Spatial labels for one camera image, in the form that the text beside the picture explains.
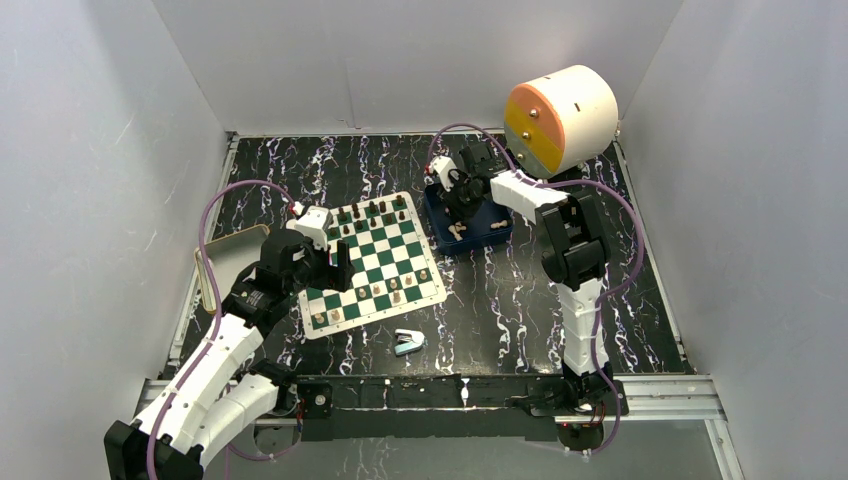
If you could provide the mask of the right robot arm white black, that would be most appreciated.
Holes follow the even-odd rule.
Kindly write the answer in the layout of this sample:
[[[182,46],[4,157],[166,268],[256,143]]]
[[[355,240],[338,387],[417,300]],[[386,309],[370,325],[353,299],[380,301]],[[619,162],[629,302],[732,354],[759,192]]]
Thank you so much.
[[[564,384],[518,402],[530,408],[590,413],[609,392],[612,379],[597,319],[610,248],[594,198],[585,192],[530,185],[483,142],[463,148],[457,161],[437,157],[429,168],[443,184],[441,199],[452,218],[453,233],[487,200],[532,223],[541,244],[540,263],[561,305]]]

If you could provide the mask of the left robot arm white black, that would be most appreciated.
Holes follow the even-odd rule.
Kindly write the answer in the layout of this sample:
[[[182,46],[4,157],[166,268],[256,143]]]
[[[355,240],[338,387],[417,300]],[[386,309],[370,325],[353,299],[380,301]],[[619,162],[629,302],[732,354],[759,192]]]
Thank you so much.
[[[225,388],[308,288],[345,292],[355,268],[350,245],[329,245],[323,230],[284,228],[264,240],[227,294],[217,294],[207,336],[159,396],[104,437],[112,479],[201,479],[209,463],[252,421],[294,411],[294,374],[259,362]]]

